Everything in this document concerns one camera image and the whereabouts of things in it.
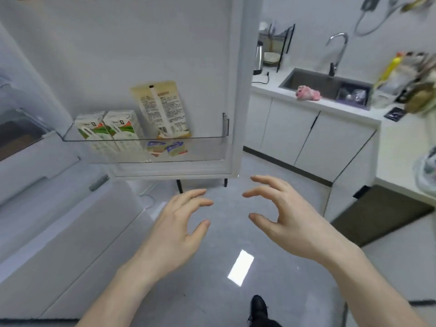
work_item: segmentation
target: kitchen sink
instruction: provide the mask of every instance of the kitchen sink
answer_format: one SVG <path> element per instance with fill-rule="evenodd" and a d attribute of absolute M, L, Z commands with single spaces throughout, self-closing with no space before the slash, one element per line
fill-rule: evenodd
<path fill-rule="evenodd" d="M 279 87 L 297 91 L 298 86 L 302 85 L 319 91 L 323 98 L 369 110 L 368 98 L 372 88 L 371 84 L 341 77 L 329 77 L 327 74 L 303 69 L 294 69 Z M 360 92 L 360 98 L 355 99 L 353 97 L 357 92 Z"/>

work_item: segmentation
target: transparent plastic shelf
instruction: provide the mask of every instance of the transparent plastic shelf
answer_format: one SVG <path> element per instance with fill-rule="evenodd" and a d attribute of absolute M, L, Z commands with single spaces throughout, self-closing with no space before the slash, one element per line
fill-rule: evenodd
<path fill-rule="evenodd" d="M 228 146 L 228 118 L 223 114 L 222 136 L 176 139 L 84 139 L 74 125 L 62 137 L 91 164 L 167 163 L 222 160 Z"/>

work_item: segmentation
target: chrome faucet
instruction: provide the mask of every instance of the chrome faucet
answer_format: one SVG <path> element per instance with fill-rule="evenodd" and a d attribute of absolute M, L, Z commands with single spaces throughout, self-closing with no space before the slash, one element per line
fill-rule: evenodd
<path fill-rule="evenodd" d="M 330 43 L 331 40 L 333 40 L 336 37 L 343 37 L 344 38 L 344 45 L 342 46 L 341 52 L 339 53 L 339 55 L 337 56 L 337 60 L 336 63 L 330 63 L 330 71 L 328 73 L 328 75 L 330 77 L 334 77 L 336 70 L 337 70 L 337 66 L 339 65 L 339 63 L 342 60 L 342 56 L 345 53 L 345 49 L 347 47 L 348 44 L 348 34 L 345 32 L 341 32 L 341 33 L 336 33 L 335 35 L 332 35 L 330 37 L 330 39 L 327 41 L 326 46 L 328 46 L 328 44 Z"/>

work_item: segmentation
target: black shoe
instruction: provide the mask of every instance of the black shoe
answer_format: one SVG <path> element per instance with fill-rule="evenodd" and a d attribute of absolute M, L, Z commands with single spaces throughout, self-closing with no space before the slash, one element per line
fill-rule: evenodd
<path fill-rule="evenodd" d="M 254 295 L 251 299 L 250 305 L 250 321 L 254 321 L 260 318 L 268 318 L 268 310 L 266 308 L 265 301 L 259 295 Z"/>

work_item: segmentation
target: kitchen counter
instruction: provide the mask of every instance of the kitchen counter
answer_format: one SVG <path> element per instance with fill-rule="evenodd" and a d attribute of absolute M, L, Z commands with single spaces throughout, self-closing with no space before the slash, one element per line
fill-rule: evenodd
<path fill-rule="evenodd" d="M 275 68 L 265 67 L 262 74 L 253 76 L 252 81 L 266 82 L 266 72 L 269 71 L 269 83 L 253 83 L 252 91 L 373 125 L 379 130 L 374 184 L 436 206 L 436 197 L 417 188 L 412 170 L 414 162 L 436 145 L 435 117 L 408 114 L 399 122 L 394 122 L 383 117 L 392 106 L 362 110 L 324 98 L 320 101 L 298 101 L 294 91 L 279 87 L 293 69 L 287 67 L 276 73 Z"/>

